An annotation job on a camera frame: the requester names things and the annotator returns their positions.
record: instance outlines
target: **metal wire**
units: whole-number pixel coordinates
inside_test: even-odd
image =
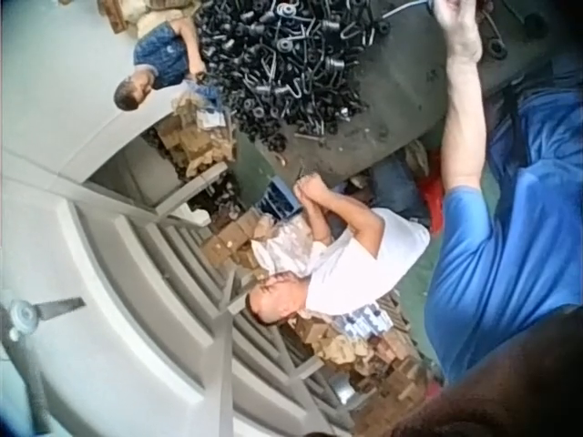
[[[405,3],[404,5],[400,5],[399,7],[396,7],[392,11],[384,13],[381,16],[381,19],[386,20],[387,18],[389,18],[395,14],[398,14],[401,11],[404,11],[405,9],[408,9],[409,7],[418,6],[418,5],[426,5],[428,3],[429,3],[428,0],[414,0],[413,2]]]

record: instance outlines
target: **person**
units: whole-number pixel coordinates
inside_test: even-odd
[[[204,71],[192,18],[164,22],[136,44],[134,72],[118,85],[114,103],[122,111],[133,111],[152,89],[178,85]]]
[[[434,10],[447,43],[449,108],[445,231],[425,326],[447,384],[386,435],[576,435],[583,62],[560,56],[505,91],[502,117],[488,109],[486,149],[476,0],[435,0]],[[480,189],[486,155],[501,191],[493,218]]]
[[[404,152],[371,169],[372,208],[330,190],[318,174],[294,187],[312,229],[311,274],[281,272],[257,284],[247,306],[259,322],[271,324],[301,310],[334,316],[357,310],[389,292],[424,252],[427,207],[414,185]],[[347,227],[336,240],[324,214]]]
[[[451,384],[554,310],[579,305],[583,284],[581,59],[560,56],[509,86],[501,106],[492,101],[486,151],[475,13],[476,0],[435,2],[447,44],[445,230],[424,312]],[[480,187],[486,154],[500,187],[493,218]]]

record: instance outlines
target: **pile of metal parts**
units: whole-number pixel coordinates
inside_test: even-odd
[[[404,9],[375,17],[371,0],[289,1],[209,0],[195,15],[201,83],[219,89],[251,141],[276,152],[286,147],[282,122],[321,140],[365,109],[351,69]]]

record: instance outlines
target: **hand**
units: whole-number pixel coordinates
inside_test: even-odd
[[[434,0],[437,22],[444,30],[450,61],[475,64],[482,57],[476,0]]]
[[[313,200],[316,203],[330,192],[318,173],[311,173],[311,175],[300,178],[296,182],[294,190],[296,187],[308,200]]]
[[[197,79],[197,76],[200,73],[205,73],[206,71],[207,67],[204,65],[204,62],[202,62],[201,59],[199,59],[198,61],[191,62],[189,64],[189,74],[194,80]]]

